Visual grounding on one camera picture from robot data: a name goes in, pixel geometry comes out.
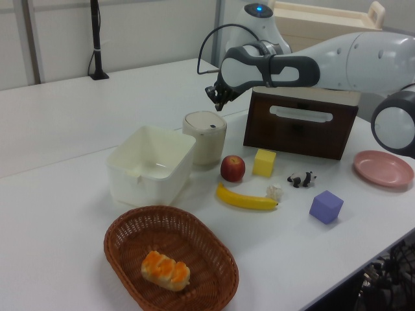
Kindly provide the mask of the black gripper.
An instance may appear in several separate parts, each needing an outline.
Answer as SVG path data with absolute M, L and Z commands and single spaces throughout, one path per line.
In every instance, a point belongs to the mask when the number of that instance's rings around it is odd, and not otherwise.
M 216 111 L 222 111 L 226 103 L 235 100 L 241 95 L 225 83 L 221 73 L 218 74 L 214 86 L 206 87 L 205 92 L 209 99 L 214 102 Z

